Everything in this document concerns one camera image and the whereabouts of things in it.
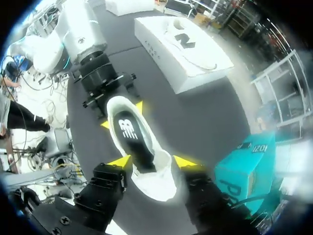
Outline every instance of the yellow triangle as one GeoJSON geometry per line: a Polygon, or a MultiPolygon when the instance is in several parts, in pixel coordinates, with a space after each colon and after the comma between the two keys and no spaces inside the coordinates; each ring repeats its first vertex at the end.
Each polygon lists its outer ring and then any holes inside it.
{"type": "Polygon", "coordinates": [[[117,165],[124,167],[129,159],[130,155],[127,155],[126,157],[122,157],[120,159],[115,160],[114,162],[108,163],[108,165],[117,165]]]}
{"type": "Polygon", "coordinates": [[[139,110],[140,114],[142,115],[142,101],[136,104],[137,109],[139,110]]]}
{"type": "MultiPolygon", "coordinates": [[[[143,105],[142,101],[136,104],[136,107],[139,110],[140,114],[142,114],[142,105],[143,105]]],[[[103,122],[101,126],[108,128],[108,129],[110,128],[108,121],[103,122]]]]}
{"type": "Polygon", "coordinates": [[[180,158],[178,156],[175,156],[175,155],[174,155],[174,158],[175,158],[175,161],[176,161],[179,168],[185,167],[187,165],[197,165],[195,163],[192,163],[190,161],[187,161],[187,160],[180,158]]]}

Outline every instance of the teal box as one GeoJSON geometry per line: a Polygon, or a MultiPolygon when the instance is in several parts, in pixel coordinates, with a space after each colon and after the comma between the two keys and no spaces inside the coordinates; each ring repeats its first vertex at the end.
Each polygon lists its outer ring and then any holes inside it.
{"type": "MultiPolygon", "coordinates": [[[[275,134],[250,135],[215,167],[215,183],[234,203],[269,193],[275,171],[275,134]]],[[[251,214],[263,199],[245,203],[251,214]]]]}

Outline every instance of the white box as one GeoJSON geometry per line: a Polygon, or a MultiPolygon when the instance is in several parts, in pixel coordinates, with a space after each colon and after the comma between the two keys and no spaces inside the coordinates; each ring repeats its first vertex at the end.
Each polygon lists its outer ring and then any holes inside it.
{"type": "Polygon", "coordinates": [[[215,69],[206,70],[190,63],[176,46],[166,40],[164,34],[168,23],[177,18],[156,16],[135,19],[135,36],[159,66],[174,92],[179,94],[227,76],[234,66],[233,63],[217,43],[189,19],[179,17],[185,25],[194,27],[196,40],[205,43],[204,48],[206,48],[199,56],[203,58],[214,56],[209,59],[214,59],[217,65],[215,69]]]}
{"type": "Polygon", "coordinates": [[[153,11],[155,0],[106,0],[106,9],[117,16],[153,11]]]}

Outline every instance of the shoe insole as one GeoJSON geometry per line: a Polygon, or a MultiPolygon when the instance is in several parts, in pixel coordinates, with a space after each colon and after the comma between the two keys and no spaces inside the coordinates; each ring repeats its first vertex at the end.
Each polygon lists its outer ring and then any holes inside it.
{"type": "Polygon", "coordinates": [[[140,173],[155,172],[154,155],[149,151],[136,117],[128,111],[115,115],[113,120],[116,136],[125,152],[132,156],[140,173]]]}

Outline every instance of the sneaker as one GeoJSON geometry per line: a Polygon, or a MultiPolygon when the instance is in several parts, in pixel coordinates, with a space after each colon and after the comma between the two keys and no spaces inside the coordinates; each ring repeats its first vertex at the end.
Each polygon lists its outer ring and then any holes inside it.
{"type": "Polygon", "coordinates": [[[52,116],[52,115],[49,115],[49,116],[45,119],[45,123],[50,125],[52,122],[53,122],[53,116],[52,116]]]}
{"type": "Polygon", "coordinates": [[[137,107],[123,96],[107,103],[110,134],[123,157],[132,156],[134,184],[147,196],[167,201],[176,194],[173,157],[163,150],[137,107]]]}
{"type": "Polygon", "coordinates": [[[188,62],[205,70],[216,69],[214,55],[210,56],[209,48],[199,34],[198,27],[190,20],[170,17],[164,36],[188,62]]]}

